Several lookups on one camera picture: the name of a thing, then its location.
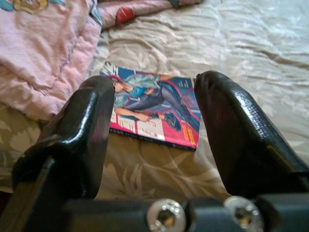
pink quilt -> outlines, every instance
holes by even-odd
[[[50,120],[84,81],[102,28],[201,0],[0,0],[0,102]]]

bed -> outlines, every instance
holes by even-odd
[[[308,17],[304,0],[204,0],[139,16],[101,33],[85,78],[98,74],[105,60],[187,77],[217,70],[252,94],[309,163]],[[12,191],[12,166],[42,126],[0,104],[2,191]],[[191,152],[110,133],[97,198],[225,199],[203,123],[199,135],[198,148]]]

anime character illustration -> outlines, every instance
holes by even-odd
[[[56,3],[65,6],[62,0],[14,0],[13,3],[0,0],[0,8],[5,11],[26,11],[33,14],[44,10],[48,3]]]
[[[181,131],[181,124],[173,111],[168,111],[167,113],[151,111],[153,107],[167,102],[174,111],[178,112],[178,116],[181,116],[198,133],[198,120],[191,115],[187,107],[182,103],[182,98],[175,87],[167,82],[174,76],[134,73],[121,79],[117,74],[117,67],[109,62],[104,64],[101,74],[110,75],[109,77],[113,81],[116,114],[141,121],[159,118],[167,122],[175,131]],[[128,104],[131,99],[136,99],[136,101]]]

metal screw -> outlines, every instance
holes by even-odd
[[[171,199],[160,199],[149,207],[147,223],[152,232],[183,232],[186,226],[186,217],[178,202]]]
[[[264,223],[259,209],[244,197],[233,196],[224,202],[234,221],[246,232],[263,232]]]

comic book cover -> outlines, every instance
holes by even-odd
[[[201,114],[194,81],[121,68],[105,62],[100,75],[113,81],[110,130],[170,146],[195,150]]]

